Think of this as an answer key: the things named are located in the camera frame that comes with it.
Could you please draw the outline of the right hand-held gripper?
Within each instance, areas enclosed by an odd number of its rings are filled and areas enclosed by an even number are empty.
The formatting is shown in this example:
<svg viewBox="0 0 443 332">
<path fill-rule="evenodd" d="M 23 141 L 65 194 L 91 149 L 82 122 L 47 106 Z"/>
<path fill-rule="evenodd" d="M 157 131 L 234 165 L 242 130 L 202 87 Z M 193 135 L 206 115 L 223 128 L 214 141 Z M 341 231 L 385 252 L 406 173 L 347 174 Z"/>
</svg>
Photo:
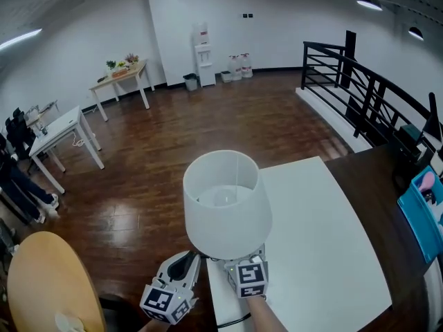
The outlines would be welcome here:
<svg viewBox="0 0 443 332">
<path fill-rule="evenodd" d="M 240 299 L 266 295 L 269 285 L 269 267 L 265 246 L 250 255 L 224 262 L 228 283 Z"/>
</svg>

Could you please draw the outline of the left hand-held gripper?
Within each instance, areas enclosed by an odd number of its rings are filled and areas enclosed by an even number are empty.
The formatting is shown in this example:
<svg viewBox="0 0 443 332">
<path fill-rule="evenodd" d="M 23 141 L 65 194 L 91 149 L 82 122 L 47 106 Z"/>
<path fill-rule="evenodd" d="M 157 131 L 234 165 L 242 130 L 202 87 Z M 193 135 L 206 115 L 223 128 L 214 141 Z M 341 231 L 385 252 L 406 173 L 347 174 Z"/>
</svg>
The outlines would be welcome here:
<svg viewBox="0 0 443 332">
<path fill-rule="evenodd" d="M 177 324 L 194 307 L 190 289 L 198 280 L 200 268 L 200 255 L 189 250 L 166 259 L 157 277 L 145 286 L 139 306 L 151 319 Z"/>
</svg>

